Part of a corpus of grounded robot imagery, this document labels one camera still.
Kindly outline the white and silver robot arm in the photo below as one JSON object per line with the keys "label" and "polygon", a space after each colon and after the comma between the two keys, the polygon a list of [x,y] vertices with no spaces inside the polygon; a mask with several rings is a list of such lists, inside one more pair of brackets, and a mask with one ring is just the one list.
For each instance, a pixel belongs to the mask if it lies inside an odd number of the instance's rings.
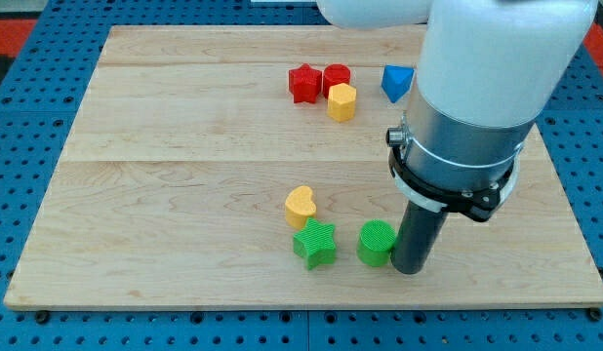
{"label": "white and silver robot arm", "polygon": [[485,221],[505,202],[525,138],[597,7],[594,0],[319,3],[341,28],[426,27],[407,110],[386,134],[406,222],[451,212]]}

